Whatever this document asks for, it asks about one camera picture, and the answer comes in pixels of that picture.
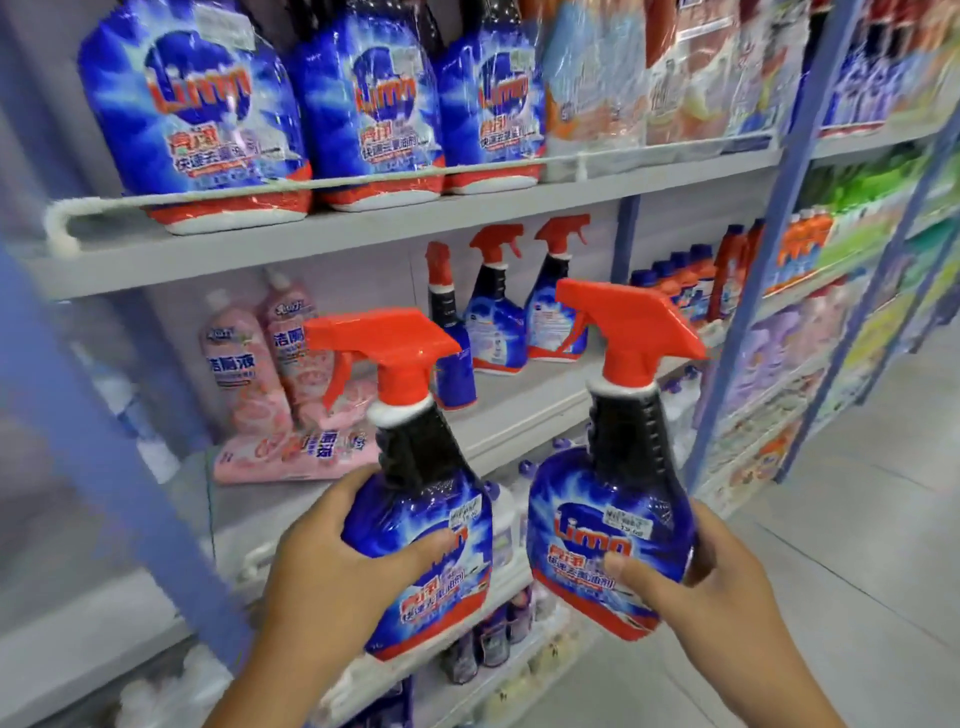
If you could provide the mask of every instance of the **tile floor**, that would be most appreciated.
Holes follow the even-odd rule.
[[[898,359],[731,519],[853,728],[960,726],[960,326]],[[742,725],[666,628],[604,638],[521,723]]]

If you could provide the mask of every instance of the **hand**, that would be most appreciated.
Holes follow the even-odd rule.
[[[607,574],[660,614],[747,725],[842,727],[787,631],[759,560],[709,508],[691,505],[700,543],[688,583],[613,552],[604,560]]]
[[[263,627],[207,728],[300,728],[363,652],[387,607],[456,547],[449,529],[379,559],[347,546],[344,520],[376,471],[345,475],[283,535],[264,593]]]

